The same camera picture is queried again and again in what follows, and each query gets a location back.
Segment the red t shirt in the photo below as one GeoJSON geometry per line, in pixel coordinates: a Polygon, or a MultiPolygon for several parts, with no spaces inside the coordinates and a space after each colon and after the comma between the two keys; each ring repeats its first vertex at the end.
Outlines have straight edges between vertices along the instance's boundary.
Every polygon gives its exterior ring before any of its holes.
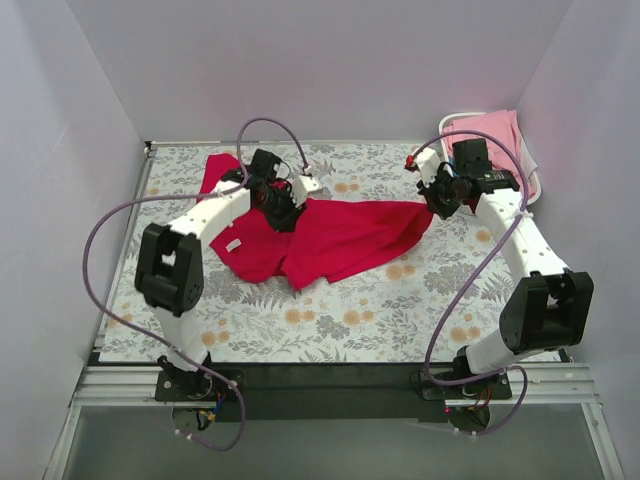
{"type": "Polygon", "coordinates": [[[239,279],[284,277],[296,290],[324,278],[334,283],[403,255],[433,220],[427,207],[406,201],[306,201],[291,232],[277,232],[253,207],[210,242],[239,279]]]}

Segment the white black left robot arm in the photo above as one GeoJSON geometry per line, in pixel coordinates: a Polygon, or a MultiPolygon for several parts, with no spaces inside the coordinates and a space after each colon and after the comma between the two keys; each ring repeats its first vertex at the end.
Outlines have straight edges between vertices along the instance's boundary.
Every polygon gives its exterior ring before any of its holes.
{"type": "Polygon", "coordinates": [[[151,223],[143,231],[134,285],[170,344],[158,363],[188,399],[205,399],[218,384],[203,369],[211,360],[194,315],[204,290],[204,251],[253,209],[265,214],[272,231],[293,231],[309,195],[320,187],[307,173],[280,175],[283,163],[262,149],[248,165],[233,159],[195,206],[166,225],[151,223]]]}

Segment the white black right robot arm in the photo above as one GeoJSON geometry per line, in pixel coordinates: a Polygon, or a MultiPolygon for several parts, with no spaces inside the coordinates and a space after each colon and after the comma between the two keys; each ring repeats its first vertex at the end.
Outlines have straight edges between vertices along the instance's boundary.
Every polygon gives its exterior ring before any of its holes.
{"type": "Polygon", "coordinates": [[[515,289],[495,331],[463,347],[444,371],[420,371],[418,387],[426,400],[490,398],[513,365],[579,344],[594,292],[590,275],[572,270],[544,239],[527,210],[523,184],[511,170],[493,167],[488,146],[499,140],[475,131],[465,136],[454,143],[452,162],[424,144],[405,167],[419,173],[418,192],[440,219],[470,208],[493,236],[492,252],[503,255],[515,289]]]}

